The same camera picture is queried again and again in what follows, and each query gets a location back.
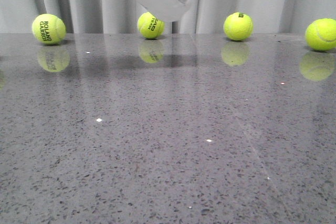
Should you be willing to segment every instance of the white curtain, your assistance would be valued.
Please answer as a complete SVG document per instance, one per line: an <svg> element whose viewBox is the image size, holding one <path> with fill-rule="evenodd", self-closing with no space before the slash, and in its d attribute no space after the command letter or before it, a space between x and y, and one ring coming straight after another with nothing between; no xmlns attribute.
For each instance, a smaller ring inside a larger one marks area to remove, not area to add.
<svg viewBox="0 0 336 224"><path fill-rule="evenodd" d="M196 0L165 33L223 33L223 22L233 12L254 21L254 33L304 33L318 18L335 18L335 0ZM145 9L135 0L0 0L0 33L29 33L38 14L63 19L69 33L136 33Z"/></svg>

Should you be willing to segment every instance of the dark speck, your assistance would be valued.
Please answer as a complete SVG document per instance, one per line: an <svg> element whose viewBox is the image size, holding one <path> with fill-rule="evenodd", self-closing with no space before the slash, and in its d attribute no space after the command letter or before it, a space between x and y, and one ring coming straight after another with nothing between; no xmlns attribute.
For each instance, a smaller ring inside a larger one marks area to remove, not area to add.
<svg viewBox="0 0 336 224"><path fill-rule="evenodd" d="M202 215L207 215L209 212L210 212L209 209L203 209L203 210L201 211L201 214L202 214Z"/></svg>

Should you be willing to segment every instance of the quartz countertop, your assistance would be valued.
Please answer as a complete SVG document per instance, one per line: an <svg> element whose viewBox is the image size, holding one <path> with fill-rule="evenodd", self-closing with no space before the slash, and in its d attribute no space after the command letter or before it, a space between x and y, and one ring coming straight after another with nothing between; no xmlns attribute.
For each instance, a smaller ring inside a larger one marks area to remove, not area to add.
<svg viewBox="0 0 336 224"><path fill-rule="evenodd" d="M0 34L0 222L334 224L335 55L295 34Z"/></svg>

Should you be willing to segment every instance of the yellow tennis ball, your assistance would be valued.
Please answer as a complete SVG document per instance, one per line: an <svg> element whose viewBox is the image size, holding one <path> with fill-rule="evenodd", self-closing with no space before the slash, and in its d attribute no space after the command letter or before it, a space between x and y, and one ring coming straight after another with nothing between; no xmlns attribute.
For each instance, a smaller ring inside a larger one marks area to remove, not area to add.
<svg viewBox="0 0 336 224"><path fill-rule="evenodd" d="M306 30L307 44L317 51L327 51L336 47L336 20L317 19Z"/></svg>
<svg viewBox="0 0 336 224"><path fill-rule="evenodd" d="M308 52L302 57L299 68L306 79L322 81L334 72L335 57L333 54Z"/></svg>
<svg viewBox="0 0 336 224"><path fill-rule="evenodd" d="M252 34L253 22L244 13L233 13L225 19L223 29L229 39L243 40Z"/></svg>
<svg viewBox="0 0 336 224"><path fill-rule="evenodd" d="M61 72L70 63L70 54L62 46L42 47L37 61L48 72Z"/></svg>
<svg viewBox="0 0 336 224"><path fill-rule="evenodd" d="M155 39L163 33L164 22L147 12L139 17L138 30L143 37L147 39Z"/></svg>
<svg viewBox="0 0 336 224"><path fill-rule="evenodd" d="M159 40L144 40L139 46L139 56L147 63L156 63L163 59L164 47Z"/></svg>
<svg viewBox="0 0 336 224"><path fill-rule="evenodd" d="M246 43L229 41L222 47L222 60L230 67L240 66L247 61L249 53Z"/></svg>
<svg viewBox="0 0 336 224"><path fill-rule="evenodd" d="M48 45L60 43L66 34L63 21L53 14L37 16L31 26L34 36Z"/></svg>

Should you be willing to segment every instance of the tennis ball seam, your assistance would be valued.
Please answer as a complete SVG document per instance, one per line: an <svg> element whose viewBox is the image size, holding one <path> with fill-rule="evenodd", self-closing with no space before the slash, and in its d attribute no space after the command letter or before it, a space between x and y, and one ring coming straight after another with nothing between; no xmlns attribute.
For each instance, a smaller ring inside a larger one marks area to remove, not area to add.
<svg viewBox="0 0 336 224"><path fill-rule="evenodd" d="M60 32L60 26L59 25L62 25L63 21L58 18L57 16L55 16L55 25L56 25L56 35L57 35L57 38L59 40L63 40L64 36L60 36L59 32Z"/></svg>
<svg viewBox="0 0 336 224"><path fill-rule="evenodd" d="M317 26L316 24L314 24L314 28L315 28L315 31L316 31L317 36L318 36L322 41L324 41L324 42L328 42L328 43L333 43L333 42L336 41L336 38L335 38L334 40L327 40L327 39L323 38L323 37L320 35L319 28L318 28L318 26Z"/></svg>
<svg viewBox="0 0 336 224"><path fill-rule="evenodd" d="M157 18L153 18L153 20L154 20L154 22L156 22L156 25L155 25L155 29L154 29L154 35L155 35L155 37L154 38L156 38L156 37L158 37L158 35L159 35L159 31L160 31L160 27L161 27L161 23L159 23L159 20L157 19Z"/></svg>
<svg viewBox="0 0 336 224"><path fill-rule="evenodd" d="M61 38L60 38L60 36L59 36L59 34L58 34L58 17L57 16L55 16L54 17L54 20L53 20L53 22L54 22L54 24L55 24L55 26L56 26L56 28L55 28L55 34L56 34L56 36L57 36L57 39L58 40L61 40Z"/></svg>
<svg viewBox="0 0 336 224"><path fill-rule="evenodd" d="M158 27L158 29L157 29L157 33L156 33L156 36L158 37L159 36L159 33L160 33L160 31L161 31L161 26L162 26L162 22L160 22L160 24L159 24L159 27Z"/></svg>

